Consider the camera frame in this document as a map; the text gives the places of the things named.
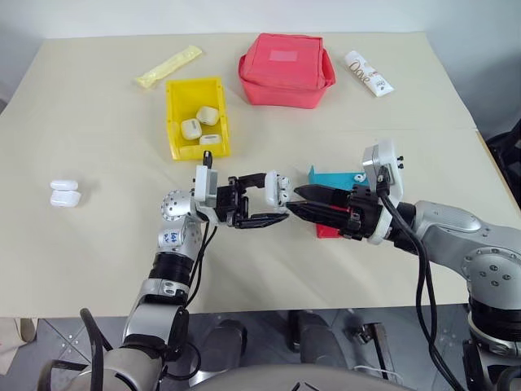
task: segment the toothpaste tube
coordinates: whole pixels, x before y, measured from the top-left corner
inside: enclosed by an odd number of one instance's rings
[[[136,77],[136,81],[141,87],[150,88],[156,81],[167,77],[173,71],[188,64],[191,60],[202,54],[203,51],[197,46],[189,45],[185,50],[176,53],[151,71],[148,71],[140,77]]]
[[[344,61],[349,69],[358,77],[377,97],[384,96],[394,91],[394,88],[380,75],[376,69],[371,67],[366,59],[358,52],[351,51]]]

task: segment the white wall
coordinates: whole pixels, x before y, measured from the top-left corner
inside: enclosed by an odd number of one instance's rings
[[[509,130],[521,117],[519,0],[0,0],[0,99],[45,37],[418,30],[482,133]]]

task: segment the white label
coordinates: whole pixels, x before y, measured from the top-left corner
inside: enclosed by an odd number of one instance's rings
[[[271,51],[269,53],[271,61],[296,61],[298,56],[298,51]]]
[[[165,230],[160,233],[160,247],[177,247],[181,244],[179,230]]]

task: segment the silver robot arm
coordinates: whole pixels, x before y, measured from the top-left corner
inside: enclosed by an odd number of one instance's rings
[[[181,357],[188,332],[190,285],[206,247],[202,223],[247,229],[270,226],[288,217],[284,204],[289,200],[289,181],[275,171],[230,177],[226,186],[218,187],[212,155],[205,152],[194,183],[190,191],[171,191],[163,199],[154,263],[127,318],[122,345],[100,356],[102,369],[97,374],[103,373],[103,390],[156,390],[166,374],[165,364]],[[265,201],[274,213],[249,216],[245,196],[249,187],[265,189]],[[81,367],[66,362],[58,367],[67,368],[66,364]],[[67,390],[91,389],[93,367],[94,360]],[[46,366],[42,371],[38,391],[50,389],[50,369],[52,366]]]
[[[492,353],[521,357],[521,231],[451,206],[415,207],[430,260],[466,279],[472,335]]]

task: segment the yellow package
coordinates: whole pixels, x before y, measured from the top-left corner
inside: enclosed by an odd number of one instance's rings
[[[163,77],[167,77],[173,71],[188,64],[191,60],[202,54],[203,51],[197,46],[190,45],[185,50],[176,53],[162,64],[153,68],[151,71],[148,71],[140,77],[136,77],[136,81],[141,87],[150,88],[156,81]]]

